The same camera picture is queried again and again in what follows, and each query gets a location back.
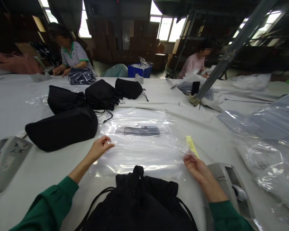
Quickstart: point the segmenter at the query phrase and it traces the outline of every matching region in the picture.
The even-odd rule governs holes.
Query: black drawstring bag
[[[116,183],[116,188],[106,188],[96,196],[75,231],[197,231],[191,212],[177,198],[177,183],[144,176],[141,166],[128,175],[116,175]],[[106,192],[106,199],[89,216],[98,197]]]
[[[137,99],[138,96],[142,93],[147,101],[148,98],[142,90],[142,86],[137,81],[129,81],[117,78],[116,80],[116,90],[121,93],[121,95],[128,99]]]
[[[88,104],[94,110],[104,110],[103,112],[97,113],[104,113],[107,111],[111,114],[111,117],[103,123],[106,123],[112,118],[113,115],[110,111],[113,111],[115,104],[118,105],[119,100],[123,98],[113,86],[104,80],[99,80],[89,86],[85,91],[85,95]]]
[[[96,81],[94,72],[89,68],[72,67],[68,79],[71,85],[90,85]]]
[[[36,146],[50,152],[92,139],[96,134],[97,126],[96,114],[88,106],[74,108],[27,124],[25,130]]]
[[[49,86],[48,105],[54,114],[88,105],[83,92],[72,92],[68,89]]]

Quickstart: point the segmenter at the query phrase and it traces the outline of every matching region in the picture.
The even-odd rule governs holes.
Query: blue bin
[[[137,67],[132,67],[131,65],[127,67],[127,74],[129,78],[135,78],[136,74],[139,74],[140,76],[144,78],[150,78],[151,71],[152,71],[152,67],[149,67],[147,69],[140,69]]]

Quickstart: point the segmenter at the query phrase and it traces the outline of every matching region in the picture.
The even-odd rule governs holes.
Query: person
[[[72,199],[79,182],[89,169],[107,150],[115,145],[108,136],[96,140],[86,157],[58,185],[53,185],[39,194],[23,220],[11,231],[59,231],[63,219],[72,206]],[[215,230],[252,231],[249,223],[237,213],[211,171],[195,155],[186,155],[184,164],[203,190],[214,218]]]
[[[198,52],[187,58],[181,72],[178,77],[183,79],[186,74],[194,69],[198,69],[199,72],[205,70],[205,59],[212,52],[214,42],[211,39],[205,39],[198,47]]]
[[[62,64],[53,69],[53,75],[70,73],[71,67],[89,68],[96,74],[82,46],[73,41],[72,35],[64,26],[51,22],[48,26],[50,37],[61,47]]]

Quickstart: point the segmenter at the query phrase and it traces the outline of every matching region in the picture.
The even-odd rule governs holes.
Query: green shirt
[[[68,176],[58,185],[49,187],[35,198],[24,219],[11,230],[59,231],[78,188],[78,184]],[[230,201],[210,203],[209,206],[216,231],[253,230]]]

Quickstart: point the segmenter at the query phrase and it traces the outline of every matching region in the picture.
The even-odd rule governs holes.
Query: pink shirt
[[[198,59],[197,53],[191,55],[187,58],[181,72],[179,73],[179,78],[183,79],[183,77],[191,72],[194,69],[200,69],[205,66],[205,58]]]

